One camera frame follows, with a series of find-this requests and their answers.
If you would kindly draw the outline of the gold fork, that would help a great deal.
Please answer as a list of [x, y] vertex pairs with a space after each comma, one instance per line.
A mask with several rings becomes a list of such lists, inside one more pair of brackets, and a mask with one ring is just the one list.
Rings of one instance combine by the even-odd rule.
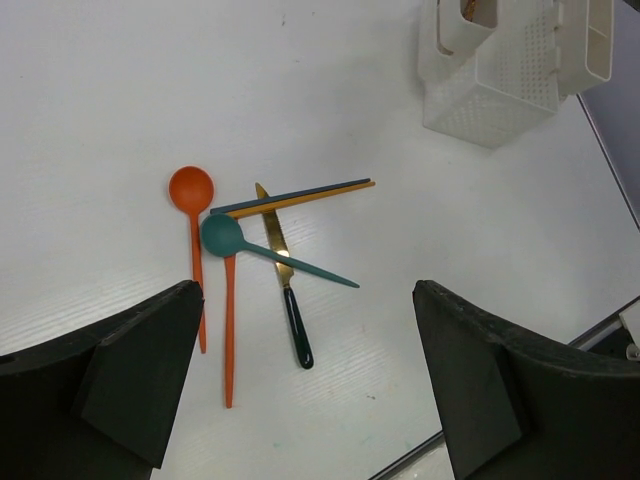
[[476, 5], [477, 5], [477, 1], [476, 0], [466, 0], [465, 1], [464, 5], [462, 7], [461, 13], [462, 13], [463, 18], [466, 21], [469, 21], [469, 22], [473, 21]]

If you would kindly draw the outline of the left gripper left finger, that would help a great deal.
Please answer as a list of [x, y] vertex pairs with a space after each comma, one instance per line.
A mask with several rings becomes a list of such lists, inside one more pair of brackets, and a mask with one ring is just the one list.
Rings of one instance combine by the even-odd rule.
[[204, 299], [182, 281], [1, 358], [4, 479], [148, 479], [161, 467]]

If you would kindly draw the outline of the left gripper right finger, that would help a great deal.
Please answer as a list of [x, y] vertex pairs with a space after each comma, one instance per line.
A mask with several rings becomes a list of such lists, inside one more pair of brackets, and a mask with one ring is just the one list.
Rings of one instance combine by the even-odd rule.
[[413, 302], [458, 479], [635, 479], [639, 366], [493, 315], [432, 280]]

